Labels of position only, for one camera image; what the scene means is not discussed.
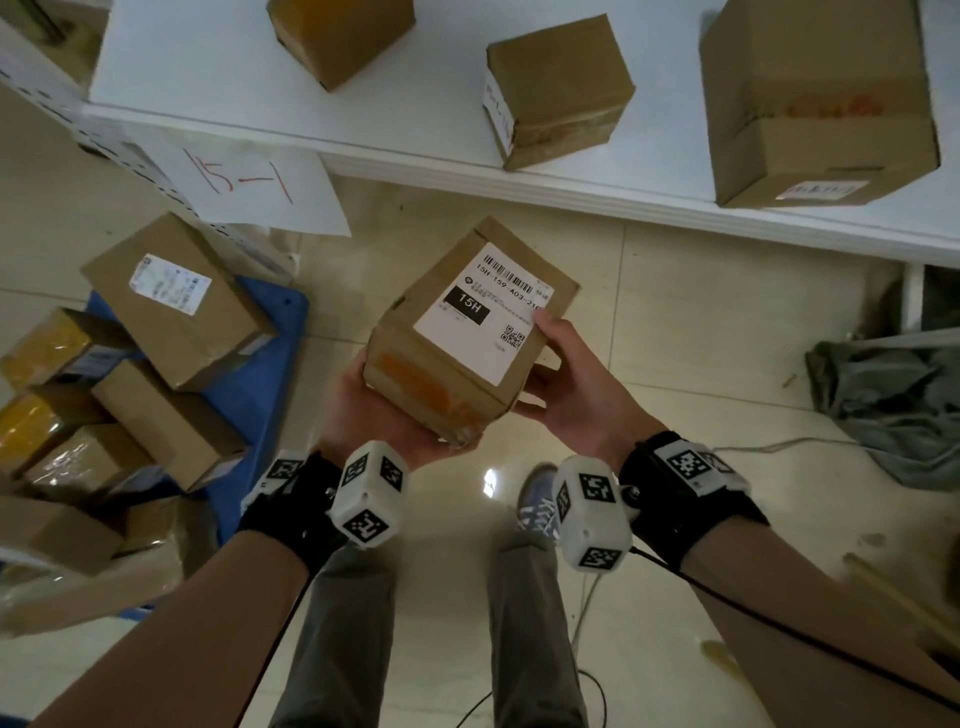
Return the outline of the pile of cardboard parcels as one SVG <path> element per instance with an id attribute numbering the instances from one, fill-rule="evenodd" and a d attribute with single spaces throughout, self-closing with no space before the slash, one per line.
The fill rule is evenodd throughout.
<path id="1" fill-rule="evenodd" d="M 139 355 L 92 388 L 99 405 L 180 495 L 120 511 L 123 542 L 94 576 L 21 576 L 0 590 L 0 639 L 81 625 L 170 596 L 216 549 L 210 504 L 194 494 L 230 475 L 249 438 L 203 396 L 279 335 L 205 237 L 167 213 L 82 273 Z"/>

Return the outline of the cardboard box with yellow tape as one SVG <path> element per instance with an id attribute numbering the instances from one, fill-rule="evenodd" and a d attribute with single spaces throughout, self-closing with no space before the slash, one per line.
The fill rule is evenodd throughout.
<path id="1" fill-rule="evenodd" d="M 277 41 L 332 92 L 416 24 L 414 0 L 269 0 Z"/>

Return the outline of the person's left forearm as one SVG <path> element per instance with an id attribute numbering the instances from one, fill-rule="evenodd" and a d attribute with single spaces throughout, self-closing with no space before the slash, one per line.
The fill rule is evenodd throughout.
<path id="1" fill-rule="evenodd" d="M 281 542 L 237 534 L 29 728 L 237 728 L 308 576 Z"/>

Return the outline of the white wrist marker block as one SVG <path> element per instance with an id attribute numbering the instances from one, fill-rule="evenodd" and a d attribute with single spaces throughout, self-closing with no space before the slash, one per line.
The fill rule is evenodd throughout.
<path id="1" fill-rule="evenodd" d="M 261 495 L 270 495 L 281 488 L 288 480 L 294 479 L 304 466 L 306 459 L 305 451 L 291 448 L 280 449 L 251 490 L 242 498 L 240 503 L 241 515 L 244 515 Z"/>
<path id="2" fill-rule="evenodd" d="M 653 456 L 698 497 L 720 490 L 751 493 L 748 480 L 705 444 L 679 438 L 654 446 Z"/>

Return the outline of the cardboard box with white label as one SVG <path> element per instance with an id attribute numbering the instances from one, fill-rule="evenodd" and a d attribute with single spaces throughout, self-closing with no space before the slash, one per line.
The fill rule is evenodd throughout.
<path id="1" fill-rule="evenodd" d="M 364 380 L 439 438 L 469 442 L 512 409 L 546 346 L 533 312 L 562 317 L 580 290 L 488 216 L 383 314 Z"/>

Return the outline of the white shelf leg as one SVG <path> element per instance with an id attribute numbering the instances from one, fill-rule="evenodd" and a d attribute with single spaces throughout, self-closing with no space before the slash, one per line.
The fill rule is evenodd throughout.
<path id="1" fill-rule="evenodd" d="M 900 286 L 899 332 L 916 334 L 923 329 L 927 266 L 908 263 Z"/>

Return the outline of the person's left leg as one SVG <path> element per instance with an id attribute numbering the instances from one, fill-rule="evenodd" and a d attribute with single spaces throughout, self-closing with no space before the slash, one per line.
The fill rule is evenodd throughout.
<path id="1" fill-rule="evenodd" d="M 374 552 L 338 549 L 313 581 L 269 728 L 378 728 L 397 577 Z"/>

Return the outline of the person's right leg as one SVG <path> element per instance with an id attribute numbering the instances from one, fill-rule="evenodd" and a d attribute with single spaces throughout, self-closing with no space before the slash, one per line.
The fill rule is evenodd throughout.
<path id="1" fill-rule="evenodd" d="M 486 586 L 495 728 L 589 728 L 554 540 L 515 528 Z"/>

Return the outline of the white right wrist marker block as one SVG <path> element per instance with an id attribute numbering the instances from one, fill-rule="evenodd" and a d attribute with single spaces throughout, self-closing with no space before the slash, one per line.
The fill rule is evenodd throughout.
<path id="1" fill-rule="evenodd" d="M 698 497 L 720 490 L 751 493 L 748 480 L 705 444 L 679 438 L 654 446 L 653 456 Z"/>

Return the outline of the white perforated shelf post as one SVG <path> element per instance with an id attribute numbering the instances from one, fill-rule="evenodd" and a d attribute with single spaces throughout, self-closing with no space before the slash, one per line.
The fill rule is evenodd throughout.
<path id="1" fill-rule="evenodd" d="M 85 92 L 53 59 L 0 16 L 0 82 L 65 127 L 87 151 L 147 180 L 173 200 L 185 220 L 207 233 L 228 240 L 241 255 L 274 278 L 291 282 L 297 265 L 262 232 L 247 233 L 238 224 L 203 221 L 161 169 L 144 156 L 118 123 L 94 119 L 83 111 Z"/>

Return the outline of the person's leg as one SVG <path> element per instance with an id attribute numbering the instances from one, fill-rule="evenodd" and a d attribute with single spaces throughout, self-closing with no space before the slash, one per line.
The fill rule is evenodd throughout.
<path id="1" fill-rule="evenodd" d="M 554 540 L 515 528 L 486 586 L 495 728 L 589 728 Z"/>
<path id="2" fill-rule="evenodd" d="M 397 577 L 374 552 L 338 549 L 313 581 L 269 728 L 378 728 Z"/>

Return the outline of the white paper sign red writing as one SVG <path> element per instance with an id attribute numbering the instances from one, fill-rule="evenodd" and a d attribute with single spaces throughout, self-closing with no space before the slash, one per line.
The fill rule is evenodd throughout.
<path id="1" fill-rule="evenodd" d="M 167 129 L 132 128 L 128 134 L 204 222 L 352 235 L 315 151 Z"/>

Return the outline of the wooden stick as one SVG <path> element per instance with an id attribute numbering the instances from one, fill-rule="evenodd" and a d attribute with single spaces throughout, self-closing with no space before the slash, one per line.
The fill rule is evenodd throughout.
<path id="1" fill-rule="evenodd" d="M 842 563 L 853 579 L 867 585 L 886 601 L 896 605 L 918 625 L 938 635 L 943 641 L 959 646 L 960 649 L 960 627 L 950 622 L 942 613 L 906 593 L 876 567 L 857 554 L 853 552 L 845 553 L 842 557 Z"/>

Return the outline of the person's right hand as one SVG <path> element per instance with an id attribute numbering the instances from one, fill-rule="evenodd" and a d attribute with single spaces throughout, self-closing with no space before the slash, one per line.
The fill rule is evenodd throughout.
<path id="1" fill-rule="evenodd" d="M 535 402 L 517 400 L 512 412 L 546 427 L 576 455 L 602 460 L 615 474 L 638 443 L 668 431 L 583 342 L 583 366 L 535 364 L 523 387 Z"/>

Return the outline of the large cardboard box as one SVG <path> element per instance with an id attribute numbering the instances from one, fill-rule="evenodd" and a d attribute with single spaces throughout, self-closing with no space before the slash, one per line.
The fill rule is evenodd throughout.
<path id="1" fill-rule="evenodd" d="M 699 54 L 720 208 L 864 206 L 941 166 L 918 0 L 726 0 Z"/>

